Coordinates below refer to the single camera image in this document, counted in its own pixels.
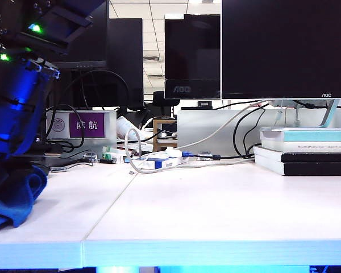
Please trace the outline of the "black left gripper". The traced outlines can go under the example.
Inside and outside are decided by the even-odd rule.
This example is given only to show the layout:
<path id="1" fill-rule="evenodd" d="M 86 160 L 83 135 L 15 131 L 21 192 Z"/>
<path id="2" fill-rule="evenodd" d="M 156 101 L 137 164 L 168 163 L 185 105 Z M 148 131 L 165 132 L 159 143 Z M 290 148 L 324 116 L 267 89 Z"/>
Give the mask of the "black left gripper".
<path id="1" fill-rule="evenodd" d="M 0 159 L 22 155 L 36 138 L 43 107 L 34 111 L 0 106 Z M 0 193 L 33 172 L 29 164 L 0 164 Z"/>

